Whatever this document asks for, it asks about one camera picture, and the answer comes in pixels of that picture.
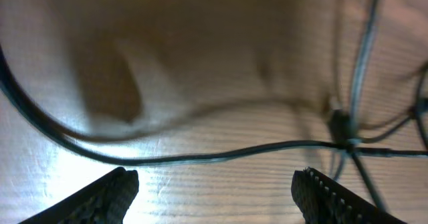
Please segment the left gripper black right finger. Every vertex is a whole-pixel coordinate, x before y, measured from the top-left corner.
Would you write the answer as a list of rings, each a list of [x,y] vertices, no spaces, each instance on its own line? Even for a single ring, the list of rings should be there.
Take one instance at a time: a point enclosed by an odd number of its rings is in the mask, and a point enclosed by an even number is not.
[[[405,224],[311,167],[294,172],[291,194],[309,224]]]

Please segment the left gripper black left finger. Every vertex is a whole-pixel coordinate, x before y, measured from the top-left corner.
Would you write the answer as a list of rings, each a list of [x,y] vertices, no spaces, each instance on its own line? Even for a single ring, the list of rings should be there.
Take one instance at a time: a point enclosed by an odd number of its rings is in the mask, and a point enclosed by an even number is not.
[[[121,224],[138,191],[138,172],[117,167],[21,223]]]

